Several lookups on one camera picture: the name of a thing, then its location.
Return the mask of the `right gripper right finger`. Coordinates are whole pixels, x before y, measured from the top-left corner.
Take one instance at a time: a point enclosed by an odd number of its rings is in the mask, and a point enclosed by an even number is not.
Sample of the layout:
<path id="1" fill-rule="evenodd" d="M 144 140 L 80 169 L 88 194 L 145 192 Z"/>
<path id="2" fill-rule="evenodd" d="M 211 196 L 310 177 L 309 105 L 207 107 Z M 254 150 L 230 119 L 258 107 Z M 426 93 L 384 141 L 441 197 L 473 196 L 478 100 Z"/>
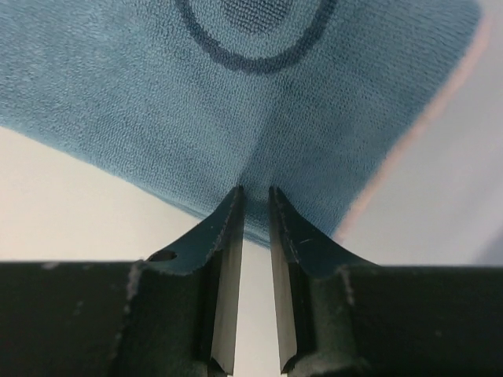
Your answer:
<path id="1" fill-rule="evenodd" d="M 498 267 L 379 266 L 269 190 L 281 371 L 289 376 L 499 376 Z"/>

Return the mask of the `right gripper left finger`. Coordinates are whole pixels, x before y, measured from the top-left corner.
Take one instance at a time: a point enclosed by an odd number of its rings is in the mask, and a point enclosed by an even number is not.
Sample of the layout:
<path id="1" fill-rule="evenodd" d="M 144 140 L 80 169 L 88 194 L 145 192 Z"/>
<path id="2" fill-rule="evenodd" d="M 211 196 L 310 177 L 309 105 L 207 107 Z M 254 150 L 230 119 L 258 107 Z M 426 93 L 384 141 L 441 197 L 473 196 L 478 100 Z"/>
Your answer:
<path id="1" fill-rule="evenodd" d="M 3 262 L 4 376 L 233 374 L 244 190 L 136 262 Z"/>

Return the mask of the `light blue towel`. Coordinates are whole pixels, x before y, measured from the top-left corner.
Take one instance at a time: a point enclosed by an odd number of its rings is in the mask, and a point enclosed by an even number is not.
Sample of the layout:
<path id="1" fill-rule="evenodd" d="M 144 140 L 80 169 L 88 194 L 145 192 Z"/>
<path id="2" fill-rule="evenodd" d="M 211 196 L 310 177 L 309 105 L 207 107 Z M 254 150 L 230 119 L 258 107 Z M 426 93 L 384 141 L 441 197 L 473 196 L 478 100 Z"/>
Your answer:
<path id="1" fill-rule="evenodd" d="M 4 1 L 1 124 L 198 217 L 328 235 L 457 70 L 475 1 Z"/>

